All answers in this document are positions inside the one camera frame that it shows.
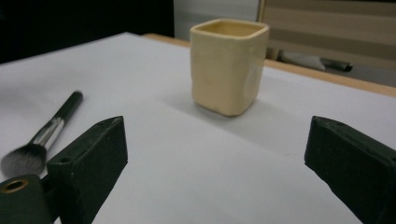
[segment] wooden table edge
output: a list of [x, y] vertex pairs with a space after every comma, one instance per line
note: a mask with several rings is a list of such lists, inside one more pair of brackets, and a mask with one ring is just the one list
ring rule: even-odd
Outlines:
[[[176, 39], [176, 38], [165, 36], [165, 35], [145, 34], [143, 36], [146, 38], [166, 42], [169, 44], [178, 45], [181, 47], [186, 47], [186, 48], [190, 47], [190, 43], [188, 41]], [[315, 79], [328, 81], [328, 82], [331, 82], [334, 84], [339, 84], [339, 85], [359, 89], [362, 91], [370, 91], [370, 92], [379, 93], [379, 94], [386, 95], [386, 96], [396, 97], [396, 88], [386, 86], [386, 85], [376, 84], [373, 82], [358, 80], [358, 79], [352, 78], [352, 77], [342, 77], [342, 76], [339, 76], [336, 74], [320, 72], [317, 70], [312, 70], [309, 68], [304, 68], [301, 66], [288, 64], [288, 63], [280, 63], [280, 62], [276, 62], [276, 61], [268, 60], [268, 59], [266, 59], [264, 61], [264, 66], [291, 72], [291, 73], [298, 74], [298, 75], [305, 76], [305, 77], [312, 77]]]

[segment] brush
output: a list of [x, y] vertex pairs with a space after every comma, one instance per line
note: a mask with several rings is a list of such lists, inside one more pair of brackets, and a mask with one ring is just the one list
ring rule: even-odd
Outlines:
[[3, 174], [7, 177], [40, 175], [46, 166], [47, 151], [81, 101], [82, 93], [74, 91], [52, 119], [37, 132], [27, 145], [11, 151], [2, 159]]

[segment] white table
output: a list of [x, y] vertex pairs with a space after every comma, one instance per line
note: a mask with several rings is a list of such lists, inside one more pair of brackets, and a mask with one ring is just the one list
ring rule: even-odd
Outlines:
[[84, 101], [49, 157], [125, 120], [129, 163], [94, 223], [360, 223], [304, 165], [310, 120], [396, 148], [396, 98], [265, 67], [252, 107], [225, 118], [192, 101], [189, 49], [123, 34], [0, 65], [0, 156], [74, 90]]

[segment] brush bristles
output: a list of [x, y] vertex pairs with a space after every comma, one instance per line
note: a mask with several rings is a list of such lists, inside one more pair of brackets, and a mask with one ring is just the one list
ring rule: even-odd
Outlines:
[[29, 144], [7, 154], [1, 161], [1, 169], [7, 177], [40, 175], [46, 165], [47, 150]]

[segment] cup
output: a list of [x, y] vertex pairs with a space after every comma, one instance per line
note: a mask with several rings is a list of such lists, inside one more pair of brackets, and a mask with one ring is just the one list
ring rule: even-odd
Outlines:
[[190, 35], [194, 102], [224, 116], [242, 114], [259, 92], [269, 26], [218, 19], [193, 26]]

